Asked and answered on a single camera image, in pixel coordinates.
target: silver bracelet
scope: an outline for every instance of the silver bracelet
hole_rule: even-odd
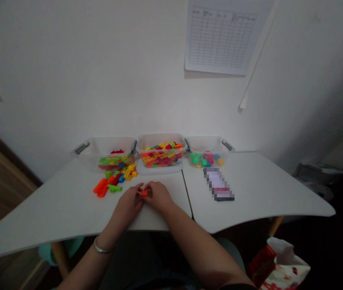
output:
[[[110,250],[110,251],[108,251],[108,250],[103,250],[103,249],[99,248],[99,246],[96,244],[96,241],[98,240],[98,237],[99,237],[99,236],[97,236],[97,237],[95,238],[95,240],[94,240],[94,246],[95,246],[96,251],[98,251],[98,252],[101,253],[101,254],[109,254],[109,253],[112,253],[112,252],[114,251],[114,249],[116,248],[116,246],[115,246],[112,250]]]

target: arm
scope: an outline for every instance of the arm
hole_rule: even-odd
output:
[[[142,200],[164,216],[171,234],[204,286],[209,289],[237,283],[254,286],[233,257],[173,202],[162,183],[151,181],[147,188],[151,188],[152,197],[141,197]]]
[[[119,199],[112,217],[100,233],[97,246],[105,250],[112,250],[120,236],[126,231],[138,215],[143,202],[135,202],[137,192],[141,191],[143,183],[130,187]],[[92,245],[79,261],[69,276],[58,286],[61,289],[94,289],[96,288],[107,269],[112,253],[101,254]]]

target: yellow ball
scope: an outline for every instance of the yellow ball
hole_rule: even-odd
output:
[[[218,159],[217,159],[217,164],[218,164],[219,166],[222,166],[222,165],[225,164],[225,160],[223,160],[222,158],[218,158]]]

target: shopping bag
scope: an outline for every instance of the shopping bag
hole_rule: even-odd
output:
[[[247,273],[261,290],[295,290],[311,267],[295,255],[293,245],[269,238],[267,245],[254,257]]]

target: hand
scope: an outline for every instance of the hand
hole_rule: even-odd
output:
[[[131,225],[142,208],[143,202],[137,197],[137,192],[142,191],[142,185],[143,182],[127,189],[115,207],[109,224],[120,234]]]
[[[141,197],[141,200],[148,203],[162,215],[175,205],[171,199],[170,193],[162,183],[150,181],[144,189],[149,188],[152,191],[152,196]]]

